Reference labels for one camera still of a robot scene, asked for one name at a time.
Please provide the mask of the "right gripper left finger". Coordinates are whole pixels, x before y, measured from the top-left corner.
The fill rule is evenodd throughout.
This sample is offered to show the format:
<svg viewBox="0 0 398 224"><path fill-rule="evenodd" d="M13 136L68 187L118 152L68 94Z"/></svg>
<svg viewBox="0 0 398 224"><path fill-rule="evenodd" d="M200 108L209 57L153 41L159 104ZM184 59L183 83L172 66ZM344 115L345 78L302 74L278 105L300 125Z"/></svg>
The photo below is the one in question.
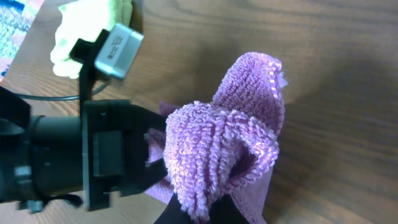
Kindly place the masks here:
<svg viewBox="0 0 398 224"><path fill-rule="evenodd" d="M173 194L170 202L154 224L194 224L187 212L182 211L177 194Z"/></svg>

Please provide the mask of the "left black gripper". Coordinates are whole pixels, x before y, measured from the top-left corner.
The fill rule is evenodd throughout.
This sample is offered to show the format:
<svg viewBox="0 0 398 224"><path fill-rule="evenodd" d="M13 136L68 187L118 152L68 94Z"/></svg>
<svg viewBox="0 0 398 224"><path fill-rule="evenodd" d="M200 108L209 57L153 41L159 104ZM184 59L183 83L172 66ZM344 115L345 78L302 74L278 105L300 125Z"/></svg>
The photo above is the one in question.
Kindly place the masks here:
<svg viewBox="0 0 398 224"><path fill-rule="evenodd" d="M166 175L164 160L133 160L134 134L165 131L166 117L128 100L86 101L81 114L84 204L89 212L110 207L110 193L145 192Z"/></svg>

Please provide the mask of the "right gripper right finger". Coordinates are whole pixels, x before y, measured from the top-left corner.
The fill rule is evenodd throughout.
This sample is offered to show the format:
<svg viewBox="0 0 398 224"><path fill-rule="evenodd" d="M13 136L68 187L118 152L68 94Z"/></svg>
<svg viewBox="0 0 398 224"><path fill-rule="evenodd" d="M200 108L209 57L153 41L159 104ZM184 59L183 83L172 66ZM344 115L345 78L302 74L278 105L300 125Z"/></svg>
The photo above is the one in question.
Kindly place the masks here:
<svg viewBox="0 0 398 224"><path fill-rule="evenodd" d="M224 195L211 206L208 224L249 224L249 222L235 206L231 196Z"/></svg>

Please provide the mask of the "purple microfiber cloth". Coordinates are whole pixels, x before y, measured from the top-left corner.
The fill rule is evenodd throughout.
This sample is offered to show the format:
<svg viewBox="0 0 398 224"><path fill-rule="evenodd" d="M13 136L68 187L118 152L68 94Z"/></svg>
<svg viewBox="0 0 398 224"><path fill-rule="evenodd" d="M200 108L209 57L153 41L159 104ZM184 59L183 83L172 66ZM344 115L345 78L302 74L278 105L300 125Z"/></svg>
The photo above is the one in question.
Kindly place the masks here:
<svg viewBox="0 0 398 224"><path fill-rule="evenodd" d="M195 223L208 222L222 198L230 198L247 222L263 223L285 84L279 59L248 52L229 68L210 102L160 102L166 129L149 130L149 160L163 159L168 173L147 194L163 203L176 198Z"/></svg>

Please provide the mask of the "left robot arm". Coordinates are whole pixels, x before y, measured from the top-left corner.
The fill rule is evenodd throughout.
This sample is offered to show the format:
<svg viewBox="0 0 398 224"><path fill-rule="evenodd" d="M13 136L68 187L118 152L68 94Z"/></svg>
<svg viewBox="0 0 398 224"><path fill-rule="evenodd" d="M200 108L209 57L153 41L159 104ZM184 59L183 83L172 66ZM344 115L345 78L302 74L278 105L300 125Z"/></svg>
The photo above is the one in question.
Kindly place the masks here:
<svg viewBox="0 0 398 224"><path fill-rule="evenodd" d="M89 212L109 208L110 195L141 194L166 176L149 162L146 134L165 118L128 100L86 101L79 116L33 116L1 90L1 202L41 212L64 200Z"/></svg>

